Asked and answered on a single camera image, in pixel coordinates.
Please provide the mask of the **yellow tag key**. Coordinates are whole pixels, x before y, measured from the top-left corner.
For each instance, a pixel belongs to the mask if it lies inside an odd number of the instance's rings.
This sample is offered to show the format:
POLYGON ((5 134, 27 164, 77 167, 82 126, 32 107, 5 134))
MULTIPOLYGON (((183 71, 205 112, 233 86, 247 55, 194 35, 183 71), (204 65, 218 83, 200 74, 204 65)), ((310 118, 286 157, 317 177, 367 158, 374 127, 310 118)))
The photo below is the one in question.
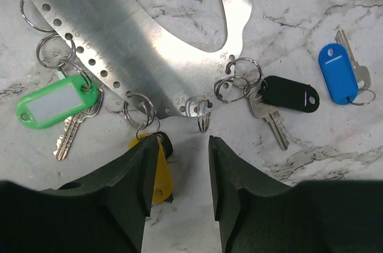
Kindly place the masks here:
POLYGON ((157 138, 157 143, 159 145, 159 153, 157 157, 157 167, 156 167, 156 176, 154 179, 154 189, 153 189, 153 198, 152 203, 162 203, 168 202, 172 203, 173 201, 173 181, 171 173, 168 167, 167 158, 173 154, 173 146, 165 132, 160 131, 160 120, 156 117, 156 109, 152 101, 144 94, 140 93, 130 93, 127 95, 127 98, 132 98, 138 96, 142 98, 142 107, 144 109, 146 120, 142 123, 137 123, 129 114, 128 101, 124 102, 123 105, 123 114, 126 121, 136 129, 136 135, 131 140, 129 144, 129 149, 133 148, 138 142, 147 136, 154 135, 157 138), (158 122, 157 131, 154 133, 143 133, 140 134, 140 131, 145 130, 150 127, 154 121, 158 122))

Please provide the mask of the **steel key organizer plate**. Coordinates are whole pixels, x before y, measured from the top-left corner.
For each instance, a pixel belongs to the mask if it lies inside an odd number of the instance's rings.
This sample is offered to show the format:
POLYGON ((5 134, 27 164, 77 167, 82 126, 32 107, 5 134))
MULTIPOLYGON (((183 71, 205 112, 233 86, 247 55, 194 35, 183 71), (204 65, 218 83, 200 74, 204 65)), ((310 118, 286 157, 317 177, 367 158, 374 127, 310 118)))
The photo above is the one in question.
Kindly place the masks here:
POLYGON ((83 49, 79 59, 96 78, 123 99, 148 96, 161 119, 194 117, 203 99, 221 105, 214 86, 226 77, 229 57, 241 54, 252 10, 252 0, 221 0, 226 42, 206 52, 169 33, 137 0, 32 1, 61 37, 71 35, 83 49))

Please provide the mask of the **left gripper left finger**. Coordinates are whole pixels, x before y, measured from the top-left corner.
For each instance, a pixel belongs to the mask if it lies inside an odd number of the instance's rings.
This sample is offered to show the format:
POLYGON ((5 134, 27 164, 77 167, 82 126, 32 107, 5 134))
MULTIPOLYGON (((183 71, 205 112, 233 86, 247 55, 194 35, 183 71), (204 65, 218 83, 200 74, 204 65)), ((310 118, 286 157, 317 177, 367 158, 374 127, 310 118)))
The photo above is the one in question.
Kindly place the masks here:
POLYGON ((2 252, 140 252, 159 144, 144 138, 60 188, 1 182, 2 252))

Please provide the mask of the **green tag key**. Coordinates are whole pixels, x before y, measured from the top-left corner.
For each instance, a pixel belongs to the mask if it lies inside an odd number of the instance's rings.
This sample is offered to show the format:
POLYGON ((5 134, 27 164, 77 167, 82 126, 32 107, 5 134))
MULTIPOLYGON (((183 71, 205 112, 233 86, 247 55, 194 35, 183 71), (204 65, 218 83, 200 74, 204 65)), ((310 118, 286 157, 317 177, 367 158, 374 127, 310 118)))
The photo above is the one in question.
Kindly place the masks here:
POLYGON ((16 105, 17 118, 30 129, 46 129, 64 122, 64 133, 57 139, 54 152, 58 161, 66 158, 80 124, 98 114, 104 99, 103 90, 92 83, 80 66, 69 59, 61 62, 78 74, 23 96, 16 105))

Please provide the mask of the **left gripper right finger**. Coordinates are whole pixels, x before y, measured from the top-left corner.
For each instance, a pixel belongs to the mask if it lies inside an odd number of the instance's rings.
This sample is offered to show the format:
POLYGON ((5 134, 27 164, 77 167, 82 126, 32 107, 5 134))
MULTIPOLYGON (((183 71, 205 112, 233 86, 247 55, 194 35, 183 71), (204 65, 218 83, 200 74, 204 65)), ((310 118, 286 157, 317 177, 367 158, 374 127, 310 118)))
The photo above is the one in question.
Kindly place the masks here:
POLYGON ((382 181, 283 184, 209 138, 223 252, 381 252, 382 181))

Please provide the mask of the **blue tag key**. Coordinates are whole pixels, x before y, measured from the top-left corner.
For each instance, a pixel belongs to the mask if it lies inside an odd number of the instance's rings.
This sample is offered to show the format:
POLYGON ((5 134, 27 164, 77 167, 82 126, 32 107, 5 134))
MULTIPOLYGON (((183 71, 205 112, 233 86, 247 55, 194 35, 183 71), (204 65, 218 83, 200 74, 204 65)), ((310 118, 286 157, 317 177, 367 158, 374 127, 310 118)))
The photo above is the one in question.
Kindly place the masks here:
POLYGON ((331 100, 338 105, 365 106, 372 103, 376 93, 370 89, 368 68, 356 61, 343 29, 337 31, 335 41, 325 45, 318 55, 318 64, 331 100), (370 92, 372 99, 356 102, 357 96, 364 92, 370 92))

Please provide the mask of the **black tag key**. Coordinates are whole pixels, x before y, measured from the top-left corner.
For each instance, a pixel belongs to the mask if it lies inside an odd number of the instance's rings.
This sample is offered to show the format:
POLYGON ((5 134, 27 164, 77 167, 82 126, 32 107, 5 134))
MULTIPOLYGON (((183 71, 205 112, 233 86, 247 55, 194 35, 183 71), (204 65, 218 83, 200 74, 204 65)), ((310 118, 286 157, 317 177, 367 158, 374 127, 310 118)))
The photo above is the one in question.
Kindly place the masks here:
POLYGON ((258 62, 247 57, 232 59, 226 65, 225 73, 228 75, 214 85, 215 95, 224 103, 231 103, 221 95, 220 90, 225 83, 234 83, 236 79, 243 80, 242 97, 247 98, 255 118, 262 119, 269 125, 279 147, 285 151, 289 142, 283 132, 281 117, 278 108, 287 108, 304 113, 315 112, 320 105, 320 97, 312 86, 283 77, 270 75, 263 77, 258 62), (232 75, 231 68, 238 62, 250 62, 259 73, 254 81, 249 81, 240 75, 232 75))

